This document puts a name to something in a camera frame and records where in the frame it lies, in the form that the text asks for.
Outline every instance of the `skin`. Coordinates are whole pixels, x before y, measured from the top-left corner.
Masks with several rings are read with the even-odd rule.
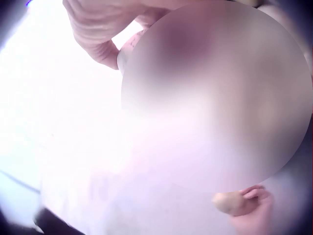
[[[78,44],[95,61],[117,70],[119,50],[112,38],[133,20],[146,29],[172,10],[200,1],[203,0],[63,0],[63,5]]]
[[[262,185],[255,185],[241,190],[245,199],[258,199],[258,207],[251,213],[243,216],[231,216],[230,222],[240,235],[268,235],[274,198]]]

